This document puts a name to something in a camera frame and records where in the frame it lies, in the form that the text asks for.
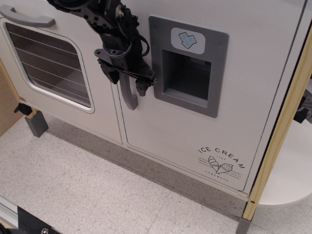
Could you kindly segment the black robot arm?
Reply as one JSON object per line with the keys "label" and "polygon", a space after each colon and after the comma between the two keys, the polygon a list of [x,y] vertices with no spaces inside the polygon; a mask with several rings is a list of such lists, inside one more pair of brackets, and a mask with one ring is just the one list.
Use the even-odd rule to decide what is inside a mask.
{"label": "black robot arm", "polygon": [[50,0],[49,4],[65,13],[86,20],[100,36],[102,49],[95,56],[103,73],[113,84],[120,74],[136,79],[136,89],[141,97],[156,82],[154,70],[144,61],[150,47],[143,50],[147,40],[139,34],[138,17],[119,0]]}

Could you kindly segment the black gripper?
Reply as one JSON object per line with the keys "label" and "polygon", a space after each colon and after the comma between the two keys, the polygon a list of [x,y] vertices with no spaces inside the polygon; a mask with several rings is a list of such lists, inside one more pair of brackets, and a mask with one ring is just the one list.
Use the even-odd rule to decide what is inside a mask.
{"label": "black gripper", "polygon": [[96,49],[94,54],[111,83],[117,84],[121,73],[136,78],[136,90],[140,97],[144,97],[149,85],[154,85],[156,82],[155,72],[136,53],[133,46],[126,50]]}

